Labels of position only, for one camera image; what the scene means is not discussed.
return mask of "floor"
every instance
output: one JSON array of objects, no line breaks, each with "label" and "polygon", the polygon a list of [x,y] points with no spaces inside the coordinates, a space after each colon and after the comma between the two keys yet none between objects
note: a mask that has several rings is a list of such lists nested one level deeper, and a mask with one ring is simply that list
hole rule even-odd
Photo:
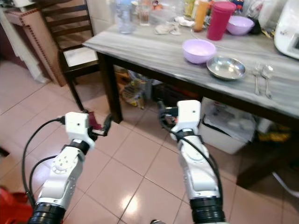
[{"label": "floor", "polygon": [[[80,79],[83,104],[102,122],[109,112],[100,77]],[[145,110],[122,103],[124,121],[113,123],[109,136],[100,138],[86,157],[65,224],[191,224],[178,151],[169,134],[160,128],[155,105]],[[21,154],[30,135],[45,121],[78,111],[69,89],[53,83],[39,84],[29,72],[10,62],[0,62],[0,144],[10,151],[0,158],[0,185],[23,191]],[[64,127],[51,124],[29,146],[27,178],[34,164],[57,154],[68,143]],[[299,224],[299,200],[285,192],[272,176],[249,190],[236,186],[238,172],[255,159],[254,152],[228,155],[207,146],[221,170],[224,211],[231,224]],[[34,175],[35,196],[49,173],[50,161]],[[279,172],[294,189],[298,176]]]}]

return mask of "red cup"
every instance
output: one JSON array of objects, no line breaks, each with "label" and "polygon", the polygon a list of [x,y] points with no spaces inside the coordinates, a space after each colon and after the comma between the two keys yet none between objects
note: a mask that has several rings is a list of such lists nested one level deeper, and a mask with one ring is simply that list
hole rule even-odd
[{"label": "red cup", "polygon": [[213,41],[221,40],[236,5],[229,1],[214,3],[212,8],[211,23],[207,31],[207,38]]}]

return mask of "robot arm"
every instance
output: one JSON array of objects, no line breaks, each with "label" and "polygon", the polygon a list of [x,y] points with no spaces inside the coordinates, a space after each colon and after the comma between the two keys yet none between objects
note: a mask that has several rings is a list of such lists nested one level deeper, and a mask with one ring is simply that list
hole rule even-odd
[{"label": "robot arm", "polygon": [[168,127],[171,126],[167,122],[167,117],[171,118],[174,123],[173,116],[177,116],[175,126],[170,132],[171,138],[178,143],[179,162],[184,172],[184,182],[194,223],[225,223],[222,193],[218,187],[221,183],[219,185],[211,165],[203,157],[204,155],[208,159],[209,152],[197,135],[200,102],[197,100],[179,101],[177,108],[165,108],[163,103],[159,102],[158,106],[159,119],[164,128],[169,130]]},{"label": "robot arm", "polygon": [[94,148],[97,135],[106,136],[111,116],[103,130],[92,130],[87,113],[70,112],[65,115],[65,129],[71,140],[53,160],[50,175],[42,187],[29,224],[60,224],[74,194],[77,179],[82,173],[85,156]]}]

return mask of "purple bowl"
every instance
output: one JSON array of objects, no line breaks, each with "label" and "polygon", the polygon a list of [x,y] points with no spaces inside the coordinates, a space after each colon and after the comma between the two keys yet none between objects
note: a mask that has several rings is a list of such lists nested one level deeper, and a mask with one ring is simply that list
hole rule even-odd
[{"label": "purple bowl", "polygon": [[191,63],[205,63],[216,54],[216,47],[209,41],[191,39],[183,43],[183,54]]},{"label": "purple bowl", "polygon": [[254,27],[254,22],[243,16],[232,15],[227,30],[233,35],[245,35]]}]

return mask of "white cord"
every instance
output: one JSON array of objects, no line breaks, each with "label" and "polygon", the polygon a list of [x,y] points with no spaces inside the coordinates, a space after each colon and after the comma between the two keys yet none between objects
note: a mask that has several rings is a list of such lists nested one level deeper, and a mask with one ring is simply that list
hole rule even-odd
[{"label": "white cord", "polygon": [[299,198],[299,191],[295,191],[295,190],[290,189],[290,188],[285,184],[285,182],[280,178],[280,176],[279,176],[277,173],[273,172],[272,174],[273,174],[273,176],[275,177],[275,179],[281,184],[281,186],[283,186],[283,188],[284,188],[287,192],[289,192],[289,193],[290,193],[291,195],[293,195],[294,197]]}]

